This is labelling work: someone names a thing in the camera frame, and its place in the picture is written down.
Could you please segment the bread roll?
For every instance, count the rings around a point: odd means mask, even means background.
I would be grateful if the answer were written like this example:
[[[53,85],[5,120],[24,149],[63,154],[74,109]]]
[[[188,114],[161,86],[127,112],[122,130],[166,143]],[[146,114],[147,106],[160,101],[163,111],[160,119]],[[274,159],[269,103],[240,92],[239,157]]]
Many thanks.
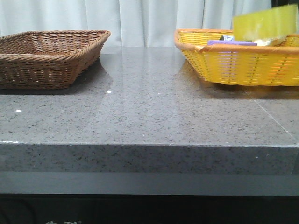
[[[277,46],[280,45],[287,36],[279,36],[279,37],[272,37],[272,38],[264,38],[254,40],[253,42],[257,44],[257,46]]]

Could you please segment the purple sponge block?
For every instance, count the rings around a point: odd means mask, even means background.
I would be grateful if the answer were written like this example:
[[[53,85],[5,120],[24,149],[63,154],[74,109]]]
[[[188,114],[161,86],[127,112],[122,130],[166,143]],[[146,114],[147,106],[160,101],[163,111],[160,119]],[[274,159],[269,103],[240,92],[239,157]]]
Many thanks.
[[[225,41],[225,40],[209,40],[208,45],[225,44],[225,45],[239,45],[239,46],[257,46],[255,42],[243,42],[243,41]]]

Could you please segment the yellow wicker basket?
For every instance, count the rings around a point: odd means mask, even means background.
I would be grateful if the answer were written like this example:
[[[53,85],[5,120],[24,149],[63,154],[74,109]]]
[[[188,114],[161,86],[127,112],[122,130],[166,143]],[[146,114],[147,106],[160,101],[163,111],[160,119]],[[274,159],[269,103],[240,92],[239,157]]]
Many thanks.
[[[177,29],[174,42],[200,77],[211,83],[244,86],[298,86],[299,35],[273,47],[216,44],[231,30]]]

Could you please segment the dark cylindrical can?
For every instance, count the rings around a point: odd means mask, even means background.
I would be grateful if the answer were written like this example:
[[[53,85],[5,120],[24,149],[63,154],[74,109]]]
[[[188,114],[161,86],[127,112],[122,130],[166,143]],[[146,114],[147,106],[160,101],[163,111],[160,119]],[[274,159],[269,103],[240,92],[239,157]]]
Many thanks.
[[[235,38],[232,35],[222,35],[219,38],[220,41],[234,41]]]

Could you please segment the brown wicker basket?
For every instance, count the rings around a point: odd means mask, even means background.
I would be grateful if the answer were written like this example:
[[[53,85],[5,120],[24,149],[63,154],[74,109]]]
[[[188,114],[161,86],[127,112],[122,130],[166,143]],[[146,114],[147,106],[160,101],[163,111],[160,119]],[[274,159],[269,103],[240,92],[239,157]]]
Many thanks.
[[[1,89],[65,89],[100,57],[108,30],[27,31],[0,38]]]

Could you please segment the white curtain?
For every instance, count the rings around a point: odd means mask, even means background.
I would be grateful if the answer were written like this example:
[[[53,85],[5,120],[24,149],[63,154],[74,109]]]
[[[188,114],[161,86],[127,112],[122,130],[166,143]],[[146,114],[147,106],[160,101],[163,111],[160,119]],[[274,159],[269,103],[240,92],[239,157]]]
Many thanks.
[[[3,0],[0,34],[109,30],[110,47],[172,47],[180,28],[231,29],[236,15],[282,0]]]

